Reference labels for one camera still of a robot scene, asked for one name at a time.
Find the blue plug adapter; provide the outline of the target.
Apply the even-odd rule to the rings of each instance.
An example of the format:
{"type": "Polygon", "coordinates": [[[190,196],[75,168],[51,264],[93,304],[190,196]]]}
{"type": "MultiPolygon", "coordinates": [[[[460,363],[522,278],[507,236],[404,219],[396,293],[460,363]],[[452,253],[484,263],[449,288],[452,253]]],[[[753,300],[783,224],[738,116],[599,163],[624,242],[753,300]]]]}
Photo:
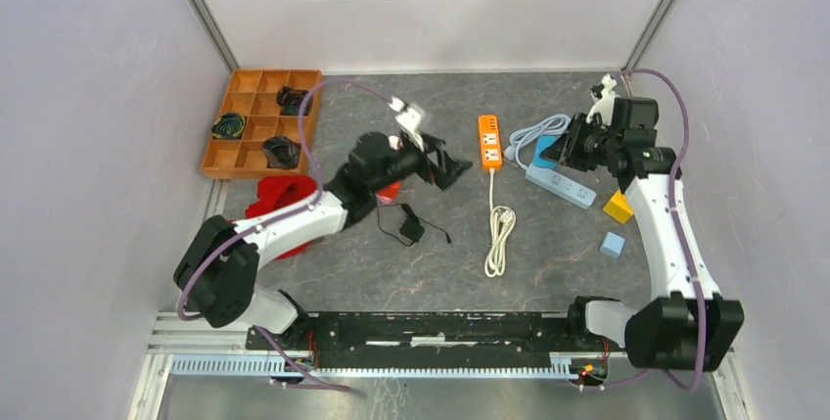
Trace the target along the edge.
{"type": "Polygon", "coordinates": [[[540,135],[535,141],[535,149],[531,165],[538,168],[554,169],[557,166],[555,161],[547,160],[542,153],[552,146],[558,139],[557,135],[540,135]]]}

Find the yellow cube socket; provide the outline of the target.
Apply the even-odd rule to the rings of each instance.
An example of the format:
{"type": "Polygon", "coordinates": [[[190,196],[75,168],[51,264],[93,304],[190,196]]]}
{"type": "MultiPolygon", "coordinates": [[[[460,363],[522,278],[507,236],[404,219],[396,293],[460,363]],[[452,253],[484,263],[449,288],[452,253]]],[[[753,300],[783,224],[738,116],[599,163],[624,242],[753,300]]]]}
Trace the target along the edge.
{"type": "Polygon", "coordinates": [[[633,218],[633,209],[621,190],[618,190],[604,205],[603,212],[620,224],[626,224],[633,218]]]}

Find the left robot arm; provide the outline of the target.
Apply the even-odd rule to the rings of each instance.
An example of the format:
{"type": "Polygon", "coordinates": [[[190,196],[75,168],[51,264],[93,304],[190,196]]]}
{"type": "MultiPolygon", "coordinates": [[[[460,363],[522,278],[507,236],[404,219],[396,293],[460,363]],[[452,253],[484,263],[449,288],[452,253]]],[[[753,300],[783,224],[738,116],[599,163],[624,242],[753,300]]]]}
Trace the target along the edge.
{"type": "Polygon", "coordinates": [[[254,218],[207,219],[173,279],[181,296],[176,304],[183,320],[204,319],[212,328],[241,321],[269,332],[284,349],[299,347],[307,323],[298,306],[283,293],[263,293],[258,272],[276,257],[319,238],[338,234],[376,207],[376,194],[411,175],[445,191],[472,162],[452,157],[444,141],[426,134],[422,144],[407,137],[399,147],[387,135],[361,135],[346,162],[314,194],[254,218]]]}

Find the red cube socket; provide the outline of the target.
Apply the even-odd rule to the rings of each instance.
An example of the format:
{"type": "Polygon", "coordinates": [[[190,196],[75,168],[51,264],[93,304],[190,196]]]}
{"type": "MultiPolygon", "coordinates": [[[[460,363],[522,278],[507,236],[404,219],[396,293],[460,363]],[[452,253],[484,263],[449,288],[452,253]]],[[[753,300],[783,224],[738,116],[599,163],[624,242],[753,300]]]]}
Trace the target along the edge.
{"type": "Polygon", "coordinates": [[[377,199],[384,205],[393,203],[400,191],[401,183],[399,181],[390,184],[376,193],[377,199]]]}

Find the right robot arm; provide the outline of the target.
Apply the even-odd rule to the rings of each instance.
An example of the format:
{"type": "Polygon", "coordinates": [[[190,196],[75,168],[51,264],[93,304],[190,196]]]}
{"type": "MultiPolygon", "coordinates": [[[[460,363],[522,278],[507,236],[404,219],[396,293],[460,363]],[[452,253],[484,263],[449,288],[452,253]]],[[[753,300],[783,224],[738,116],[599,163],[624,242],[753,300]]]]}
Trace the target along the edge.
{"type": "Polygon", "coordinates": [[[606,168],[638,226],[651,281],[639,309],[579,297],[565,324],[568,342],[589,350],[603,338],[636,368],[712,372],[745,320],[743,306],[723,296],[708,271],[686,216],[678,155],[657,144],[659,107],[648,98],[614,99],[607,113],[580,113],[542,157],[591,171],[606,168]]]}

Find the black charger with cable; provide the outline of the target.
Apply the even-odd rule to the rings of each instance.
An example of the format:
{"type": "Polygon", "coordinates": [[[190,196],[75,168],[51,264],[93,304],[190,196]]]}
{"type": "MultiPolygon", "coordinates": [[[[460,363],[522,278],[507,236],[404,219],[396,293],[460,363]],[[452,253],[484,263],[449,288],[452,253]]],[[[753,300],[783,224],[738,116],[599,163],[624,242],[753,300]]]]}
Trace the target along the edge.
{"type": "Polygon", "coordinates": [[[412,247],[415,244],[419,243],[421,241],[421,239],[423,238],[425,232],[426,232],[426,227],[427,226],[432,227],[433,229],[436,229],[437,231],[442,233],[443,236],[444,236],[445,242],[448,246],[451,246],[452,243],[453,243],[450,234],[445,229],[431,223],[430,221],[428,221],[424,218],[421,218],[414,211],[414,209],[408,204],[399,203],[399,204],[381,204],[381,205],[377,205],[376,206],[376,216],[377,216],[378,229],[384,235],[395,239],[399,244],[401,244],[404,247],[412,247]],[[382,209],[394,209],[394,208],[400,209],[403,212],[404,216],[405,216],[405,218],[402,221],[402,223],[400,224],[396,234],[393,234],[390,231],[387,231],[381,225],[381,210],[382,209]]]}

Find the small light blue cube socket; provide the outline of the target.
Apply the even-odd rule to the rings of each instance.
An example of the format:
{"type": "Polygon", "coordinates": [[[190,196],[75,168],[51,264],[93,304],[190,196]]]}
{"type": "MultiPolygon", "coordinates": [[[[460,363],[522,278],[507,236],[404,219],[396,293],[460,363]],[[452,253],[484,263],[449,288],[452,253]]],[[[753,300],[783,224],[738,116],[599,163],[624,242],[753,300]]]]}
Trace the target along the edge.
{"type": "Polygon", "coordinates": [[[600,245],[600,252],[603,255],[619,258],[624,250],[626,239],[616,233],[607,232],[600,245]]]}

